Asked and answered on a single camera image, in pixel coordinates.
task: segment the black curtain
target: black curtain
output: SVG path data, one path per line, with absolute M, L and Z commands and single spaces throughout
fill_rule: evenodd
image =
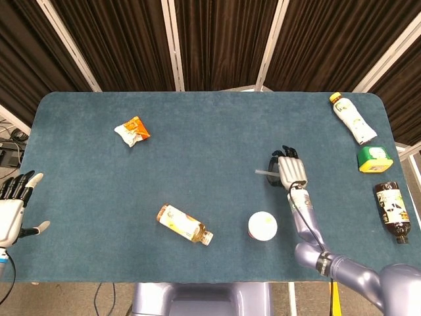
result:
M 291 0 L 264 85 L 352 91 L 420 11 L 420 0 Z
M 176 0 L 186 91 L 256 83 L 277 0 Z
M 103 91 L 174 91 L 161 2 L 52 0 Z
M 91 91 L 36 1 L 0 1 L 0 104 L 32 125 L 52 91 Z
M 414 145 L 421 141 L 421 38 L 404 52 L 370 92 L 383 100 L 397 142 Z

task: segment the metallic robot arm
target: metallic robot arm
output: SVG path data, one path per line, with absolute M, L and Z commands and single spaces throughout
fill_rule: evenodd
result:
M 38 227 L 22 228 L 25 207 L 32 191 L 43 178 L 42 173 L 31 178 L 34 173 L 30 171 L 16 178 L 11 177 L 0 187 L 0 279 L 9 261 L 7 248 L 19 238 L 41 234 L 50 224 L 45 221 Z
M 283 186 L 288 190 L 295 226 L 304 240 L 295 248 L 298 263 L 352 288 L 386 316 L 421 315 L 421 270 L 408 265 L 388 265 L 378 274 L 329 250 L 317 225 L 309 193 L 305 190 L 307 176 L 304 164 L 295 149 L 287 146 L 284 149 L 285 154 L 275 151 L 269 163 L 271 172 L 275 165 L 278 166 L 280 181 L 273 176 L 268 176 L 268 181 L 273 186 Z

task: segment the white robotic hand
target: white robotic hand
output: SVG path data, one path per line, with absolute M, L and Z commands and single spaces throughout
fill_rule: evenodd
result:
M 303 162 L 298 158 L 297 151 L 285 145 L 282 148 L 285 150 L 285 153 L 281 150 L 275 151 L 269 162 L 268 171 L 276 172 L 274 168 L 277 165 L 280 175 L 280 180 L 274 176 L 267 176 L 270 185 L 283 186 L 288 190 L 294 183 L 299 183 L 301 187 L 305 188 L 307 175 L 305 174 Z
M 7 179 L 0 187 L 0 254 L 11 247 L 18 238 L 41 234 L 50 222 L 45 221 L 38 227 L 22 228 L 25 207 L 43 174 L 34 171 Z

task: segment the snack bag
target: snack bag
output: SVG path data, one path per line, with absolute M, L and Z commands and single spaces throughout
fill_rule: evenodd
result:
M 137 142 L 151 136 L 139 117 L 134 117 L 127 123 L 117 126 L 114 131 L 120 135 L 124 142 L 130 147 L 133 147 Z

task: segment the plastic bottle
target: plastic bottle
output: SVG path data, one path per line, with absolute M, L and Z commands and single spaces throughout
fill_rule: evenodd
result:
M 407 244 L 410 221 L 397 183 L 393 181 L 379 183 L 375 186 L 375 190 L 387 230 L 396 236 L 398 244 Z
M 191 242 L 201 242 L 207 246 L 213 237 L 204 224 L 169 204 L 161 207 L 157 221 Z
M 369 127 L 350 99 L 343 97 L 339 92 L 332 94 L 329 99 L 334 105 L 336 115 L 353 133 L 358 144 L 369 142 L 377 136 L 377 133 Z

